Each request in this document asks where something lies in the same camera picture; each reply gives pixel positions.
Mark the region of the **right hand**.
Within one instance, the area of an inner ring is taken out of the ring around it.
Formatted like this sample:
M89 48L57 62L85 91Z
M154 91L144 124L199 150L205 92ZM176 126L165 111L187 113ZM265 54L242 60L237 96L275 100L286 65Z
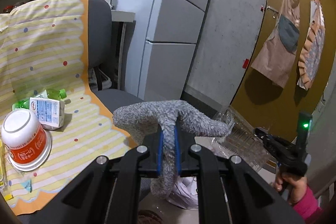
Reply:
M303 199L303 196L307 191L307 177L299 177L285 172L278 172L273 187L278 192L289 187L289 196L287 200L289 204L295 205Z

